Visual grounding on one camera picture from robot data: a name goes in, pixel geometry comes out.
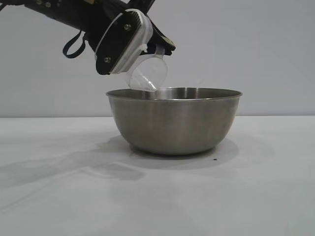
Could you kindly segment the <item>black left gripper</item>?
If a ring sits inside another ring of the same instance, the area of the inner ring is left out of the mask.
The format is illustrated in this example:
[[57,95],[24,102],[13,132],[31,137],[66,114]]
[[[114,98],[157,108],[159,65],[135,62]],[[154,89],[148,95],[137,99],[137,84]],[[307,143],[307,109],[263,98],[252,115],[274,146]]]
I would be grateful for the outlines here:
[[[114,20],[114,18],[125,10],[134,7],[134,1],[129,0],[82,0],[81,1],[81,51],[84,51],[86,42],[92,50],[96,49],[101,36]],[[154,54],[156,47],[165,49],[166,56],[172,55],[175,51],[175,44],[166,37],[150,19],[153,27],[153,35],[147,43],[147,54]]]

